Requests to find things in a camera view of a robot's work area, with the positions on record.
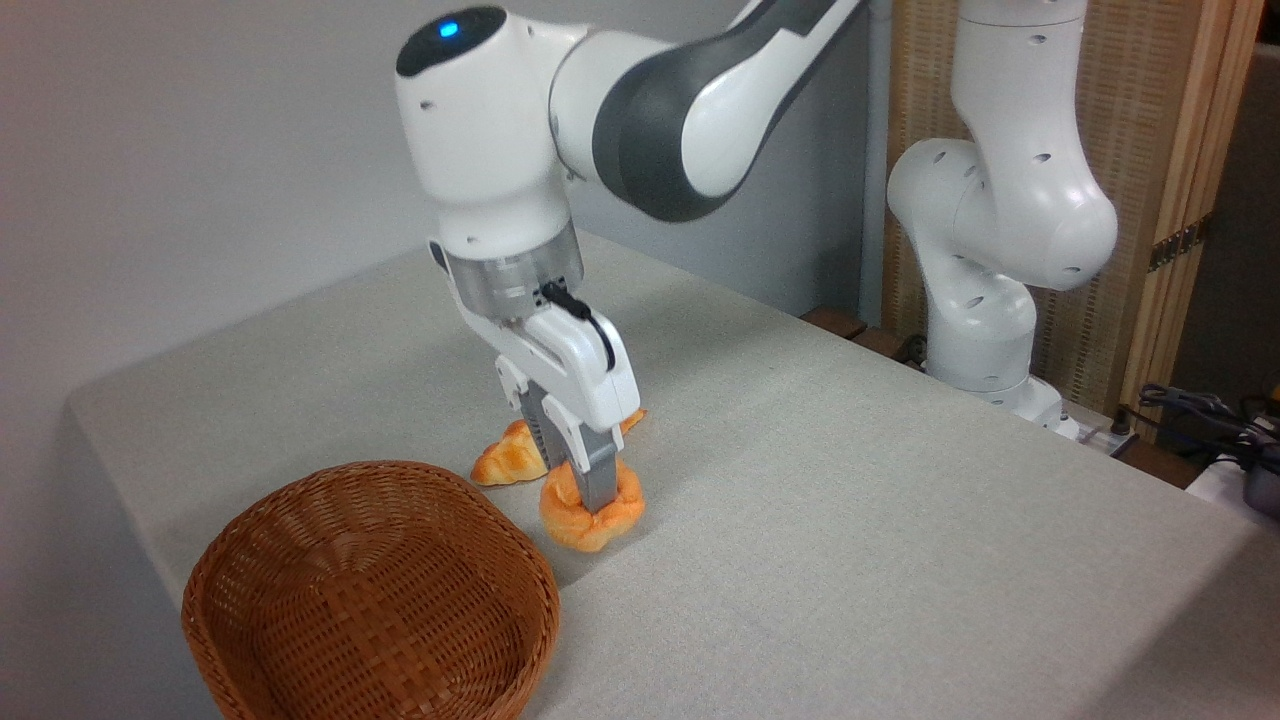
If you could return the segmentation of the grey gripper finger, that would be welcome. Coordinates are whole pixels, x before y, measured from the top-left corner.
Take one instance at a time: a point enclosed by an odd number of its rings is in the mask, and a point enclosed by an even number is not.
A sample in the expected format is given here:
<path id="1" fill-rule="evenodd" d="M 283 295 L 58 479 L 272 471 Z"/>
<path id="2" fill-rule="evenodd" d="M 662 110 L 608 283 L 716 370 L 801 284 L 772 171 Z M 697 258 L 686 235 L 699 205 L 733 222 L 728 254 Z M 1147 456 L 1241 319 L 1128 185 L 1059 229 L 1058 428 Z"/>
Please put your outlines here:
<path id="1" fill-rule="evenodd" d="M 549 468 L 570 464 L 584 507 L 595 514 L 613 502 L 618 496 L 616 460 L 622 450 L 621 424 L 598 430 L 548 395 L 544 425 Z"/>
<path id="2" fill-rule="evenodd" d="M 562 464 L 562 439 L 547 415 L 547 392 L 508 357 L 499 355 L 495 369 L 512 409 L 518 410 L 547 468 Z"/>

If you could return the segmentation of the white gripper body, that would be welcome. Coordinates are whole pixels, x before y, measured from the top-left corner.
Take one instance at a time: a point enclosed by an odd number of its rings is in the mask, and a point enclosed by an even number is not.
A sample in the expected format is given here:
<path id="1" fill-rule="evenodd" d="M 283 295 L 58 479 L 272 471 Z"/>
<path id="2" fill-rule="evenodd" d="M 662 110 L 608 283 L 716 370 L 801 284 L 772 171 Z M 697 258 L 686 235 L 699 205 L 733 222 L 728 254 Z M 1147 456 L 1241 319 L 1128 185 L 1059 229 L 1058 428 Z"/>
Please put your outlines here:
<path id="1" fill-rule="evenodd" d="M 600 313 L 585 316 L 573 291 L 584 268 L 577 240 L 548 240 L 504 258 L 467 259 L 429 245 L 448 275 L 465 324 L 547 395 L 604 430 L 639 407 L 620 333 Z"/>

